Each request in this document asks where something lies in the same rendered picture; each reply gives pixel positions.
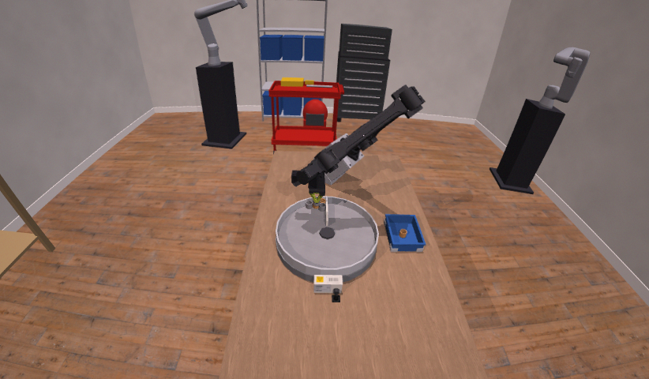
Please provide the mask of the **blue open crate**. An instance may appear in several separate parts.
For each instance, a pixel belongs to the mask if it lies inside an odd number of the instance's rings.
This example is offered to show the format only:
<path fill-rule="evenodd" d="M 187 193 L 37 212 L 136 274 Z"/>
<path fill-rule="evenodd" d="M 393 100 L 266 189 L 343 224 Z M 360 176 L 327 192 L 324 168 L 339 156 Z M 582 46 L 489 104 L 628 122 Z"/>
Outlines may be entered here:
<path fill-rule="evenodd" d="M 415 215 L 385 214 L 384 225 L 387 231 L 390 252 L 423 251 L 423 246 L 426 243 Z M 405 238 L 399 236 L 401 229 L 407 230 Z"/>

